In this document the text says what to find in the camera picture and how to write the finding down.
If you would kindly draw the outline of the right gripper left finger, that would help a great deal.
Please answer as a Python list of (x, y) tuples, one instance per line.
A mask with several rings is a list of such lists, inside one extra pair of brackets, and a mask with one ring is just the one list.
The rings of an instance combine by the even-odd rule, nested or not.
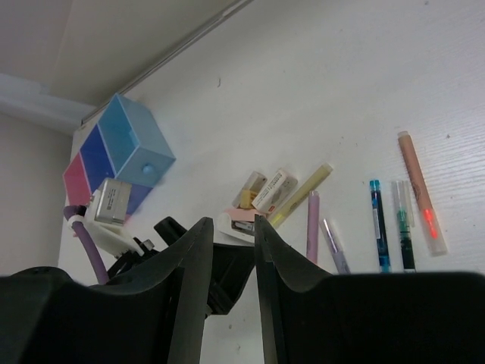
[(202, 218), (177, 242), (107, 284), (54, 267), (1, 279), (3, 363), (197, 363), (213, 258)]

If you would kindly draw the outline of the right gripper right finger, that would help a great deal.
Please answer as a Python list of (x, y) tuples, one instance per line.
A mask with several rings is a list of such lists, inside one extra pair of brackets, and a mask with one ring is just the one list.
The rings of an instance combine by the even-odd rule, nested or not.
[(484, 277), (332, 275), (255, 221), (267, 363), (482, 363)]

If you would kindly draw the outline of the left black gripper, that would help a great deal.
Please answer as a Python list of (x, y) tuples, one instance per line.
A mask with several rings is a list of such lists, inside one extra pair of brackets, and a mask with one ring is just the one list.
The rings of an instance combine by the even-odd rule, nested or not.
[[(108, 283), (119, 283), (126, 274), (160, 252), (138, 238), (133, 239), (143, 251), (127, 251), (108, 269)], [(208, 286), (207, 315), (227, 315), (238, 302), (254, 268), (254, 249), (250, 246), (212, 244), (211, 279)]]

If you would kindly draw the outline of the purple highlighter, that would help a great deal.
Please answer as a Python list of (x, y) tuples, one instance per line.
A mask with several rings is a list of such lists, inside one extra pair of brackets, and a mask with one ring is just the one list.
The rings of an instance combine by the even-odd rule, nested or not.
[(331, 223), (326, 218), (323, 218), (320, 220), (320, 227), (336, 266), (336, 270), (341, 275), (350, 274), (351, 271), (346, 261), (345, 254), (340, 246), (335, 232), (333, 231)]

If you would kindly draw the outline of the pink highlighter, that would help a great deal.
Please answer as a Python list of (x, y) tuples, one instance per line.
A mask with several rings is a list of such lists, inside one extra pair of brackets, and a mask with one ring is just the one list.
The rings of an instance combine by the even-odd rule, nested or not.
[(319, 212), (320, 195), (318, 191), (312, 190), (308, 196), (306, 257), (316, 265), (318, 263)]

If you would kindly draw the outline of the tan eraser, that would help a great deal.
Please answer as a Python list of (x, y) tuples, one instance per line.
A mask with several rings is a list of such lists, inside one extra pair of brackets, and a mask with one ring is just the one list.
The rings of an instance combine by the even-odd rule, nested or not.
[(237, 193), (232, 202), (232, 206), (237, 209), (252, 209), (253, 200), (259, 194), (267, 180), (267, 177), (262, 173), (253, 171), (243, 184), (241, 190)]

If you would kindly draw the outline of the white sleeved eraser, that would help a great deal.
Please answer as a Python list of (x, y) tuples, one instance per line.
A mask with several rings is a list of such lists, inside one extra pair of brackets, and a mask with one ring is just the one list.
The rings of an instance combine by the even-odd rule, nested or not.
[(278, 169), (253, 199), (253, 208), (266, 215), (272, 214), (294, 190), (297, 184), (298, 179), (291, 173), (282, 168)]

